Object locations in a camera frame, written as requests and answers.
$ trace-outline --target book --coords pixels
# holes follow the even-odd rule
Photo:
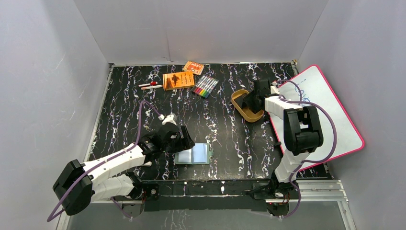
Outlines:
[[[203,72],[204,65],[197,62],[188,61],[183,67],[183,71],[192,71],[196,75],[200,75]]]
[[[183,89],[194,86],[194,76],[191,71],[178,73],[165,73],[164,90]]]

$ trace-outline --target pink border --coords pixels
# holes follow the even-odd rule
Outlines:
[[[303,70],[302,72],[300,72],[299,74],[297,74],[297,75],[294,76],[293,78],[297,77],[298,75],[300,75],[301,73],[303,73],[304,71],[308,70],[309,68],[311,68],[311,67],[313,67],[313,66],[317,67],[318,71],[321,73],[321,76],[323,76],[324,81],[327,83],[328,87],[330,88],[330,90],[331,90],[331,92],[333,93],[334,97],[336,98],[337,102],[339,103],[339,105],[341,106],[341,108],[342,108],[342,110],[344,111],[345,115],[347,116],[348,120],[350,121],[352,127],[354,127],[355,131],[357,132],[358,136],[360,137],[360,139],[361,139],[361,141],[362,141],[362,146],[359,147],[358,149],[355,149],[355,150],[352,150],[352,151],[343,153],[343,154],[341,154],[341,155],[339,155],[339,156],[330,158],[330,159],[328,159],[327,161],[331,161],[331,160],[334,160],[334,159],[336,159],[336,158],[339,158],[339,157],[345,156],[345,155],[347,155],[347,154],[350,154],[350,153],[356,152],[356,151],[358,151],[358,150],[361,150],[361,149],[364,148],[364,146],[365,146],[365,141],[364,141],[364,139],[361,137],[360,132],[359,132],[358,129],[355,127],[355,125],[354,125],[354,123],[352,122],[350,116],[348,116],[347,111],[346,111],[346,110],[344,109],[344,107],[342,106],[340,100],[338,99],[338,97],[337,97],[336,93],[334,92],[334,90],[331,88],[330,84],[328,83],[328,81],[327,81],[326,77],[324,76],[323,72],[321,71],[320,67],[319,67],[318,65],[309,66],[307,69]],[[273,122],[272,122],[272,119],[271,119],[271,118],[270,118],[270,121],[271,121],[273,130],[275,130],[275,126],[273,125]],[[276,132],[275,132],[275,135],[276,135],[276,138],[278,139],[278,141],[280,141],[280,140],[279,140],[279,137],[278,137],[278,134],[277,134]],[[319,165],[319,164],[313,164],[313,165],[311,165],[311,166],[309,166],[309,167],[306,167],[306,168],[304,168],[304,169],[301,169],[301,171],[302,171],[302,170],[305,170],[305,169],[308,169],[308,168],[311,168],[311,167],[314,167],[314,166]]]

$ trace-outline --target black marble tabletop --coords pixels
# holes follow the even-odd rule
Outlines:
[[[173,155],[162,154],[151,167],[132,169],[142,180],[269,178],[282,157],[280,147],[274,147],[277,140],[269,116],[264,115],[255,123],[246,122],[231,104],[231,94],[240,89],[252,90],[256,79],[290,79],[294,75],[292,65],[205,65],[202,75],[219,80],[207,99],[192,93],[191,88],[143,91],[138,87],[151,81],[162,83],[162,74],[180,72],[182,68],[181,65],[114,67],[89,160],[114,153],[135,141],[139,103],[147,100],[164,115],[176,114],[178,125],[187,126],[195,143],[208,143],[214,155],[208,165],[176,165]],[[142,135],[160,127],[161,121],[149,108],[141,116]],[[317,177],[325,174],[323,169],[307,170],[306,175]]]

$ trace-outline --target marble pattern surface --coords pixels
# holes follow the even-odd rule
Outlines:
[[[255,123],[246,122],[231,104],[231,94],[248,91],[256,79],[290,79],[290,63],[206,65],[203,74],[219,80],[207,99],[191,88],[173,91],[141,90],[138,85],[162,83],[162,74],[182,71],[183,66],[114,67],[102,108],[89,160],[114,153],[135,141],[139,102],[151,102],[160,113],[174,113],[178,125],[186,125],[195,143],[208,143],[214,155],[209,165],[176,165],[171,154],[164,153],[151,167],[134,170],[143,180],[173,179],[252,179],[268,178],[279,165],[282,152],[274,147],[275,134],[264,115]],[[161,122],[146,107],[141,114],[142,135],[157,130]],[[309,169],[307,175],[317,176]]]

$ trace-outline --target red marker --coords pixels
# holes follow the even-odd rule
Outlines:
[[[153,86],[153,85],[157,85],[157,84],[158,84],[158,82],[153,81],[153,82],[148,83],[148,84],[142,84],[142,85],[139,85],[138,87],[144,87],[144,86]]]

